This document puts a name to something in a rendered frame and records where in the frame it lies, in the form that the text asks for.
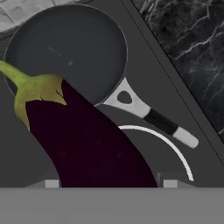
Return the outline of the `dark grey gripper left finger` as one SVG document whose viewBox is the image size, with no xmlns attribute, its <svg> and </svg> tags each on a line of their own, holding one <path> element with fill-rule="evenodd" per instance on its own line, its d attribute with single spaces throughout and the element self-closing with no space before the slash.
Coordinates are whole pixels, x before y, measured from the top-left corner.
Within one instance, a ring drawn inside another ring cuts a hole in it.
<svg viewBox="0 0 224 224">
<path fill-rule="evenodd" d="M 56 172 L 46 172 L 35 178 L 28 187 L 32 188 L 59 188 L 60 178 Z"/>
</svg>

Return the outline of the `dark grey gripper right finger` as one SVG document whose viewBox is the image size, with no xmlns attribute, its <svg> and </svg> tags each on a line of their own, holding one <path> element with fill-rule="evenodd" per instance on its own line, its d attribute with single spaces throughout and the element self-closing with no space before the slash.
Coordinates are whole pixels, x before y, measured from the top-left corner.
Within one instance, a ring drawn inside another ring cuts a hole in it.
<svg viewBox="0 0 224 224">
<path fill-rule="evenodd" d="M 194 187 L 194 179 L 184 173 L 170 172 L 157 173 L 157 185 L 160 188 L 191 188 Z"/>
</svg>

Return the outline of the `dark purple eggplant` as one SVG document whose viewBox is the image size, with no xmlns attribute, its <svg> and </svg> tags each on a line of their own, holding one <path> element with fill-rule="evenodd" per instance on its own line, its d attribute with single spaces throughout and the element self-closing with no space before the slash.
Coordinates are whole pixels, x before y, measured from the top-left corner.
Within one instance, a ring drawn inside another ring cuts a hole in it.
<svg viewBox="0 0 224 224">
<path fill-rule="evenodd" d="M 30 76 L 0 60 L 14 110 L 52 160 L 63 187 L 155 187 L 144 157 L 117 126 L 55 74 Z"/>
</svg>

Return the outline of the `dark grey frying pan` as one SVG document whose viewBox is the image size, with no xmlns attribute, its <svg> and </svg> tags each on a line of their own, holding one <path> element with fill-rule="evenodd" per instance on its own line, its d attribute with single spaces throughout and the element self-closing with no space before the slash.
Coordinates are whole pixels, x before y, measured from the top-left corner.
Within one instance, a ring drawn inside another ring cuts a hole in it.
<svg viewBox="0 0 224 224">
<path fill-rule="evenodd" d="M 58 74 L 93 105 L 138 116 L 190 148 L 199 140 L 145 103 L 127 80 L 128 43 L 106 12 L 84 4 L 54 6 L 14 33 L 4 60 L 29 75 Z"/>
</svg>

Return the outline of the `dark grey hob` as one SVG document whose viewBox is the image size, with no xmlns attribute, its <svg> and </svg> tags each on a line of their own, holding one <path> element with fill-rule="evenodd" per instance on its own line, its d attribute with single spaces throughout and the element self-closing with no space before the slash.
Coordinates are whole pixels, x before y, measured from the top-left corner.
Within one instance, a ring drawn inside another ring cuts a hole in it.
<svg viewBox="0 0 224 224">
<path fill-rule="evenodd" d="M 181 154 L 176 156 L 168 147 L 152 138 L 149 143 L 152 152 L 148 154 L 148 161 L 155 169 L 162 173 L 184 173 L 194 179 L 198 187 L 224 187 L 224 145 L 213 146 L 204 133 L 184 100 L 171 83 L 168 75 L 159 64 L 156 55 L 151 50 L 151 44 L 139 31 L 131 15 L 125 9 L 122 0 L 82 0 L 79 3 L 93 6 L 109 14 L 122 28 L 128 43 L 127 80 L 136 94 L 159 114 L 198 138 L 196 148 L 190 148 L 177 139 L 172 143 L 178 147 Z M 126 123 L 129 119 L 152 128 L 159 134 L 164 132 L 145 121 L 119 108 L 100 104 L 101 111 L 119 123 Z"/>
</svg>

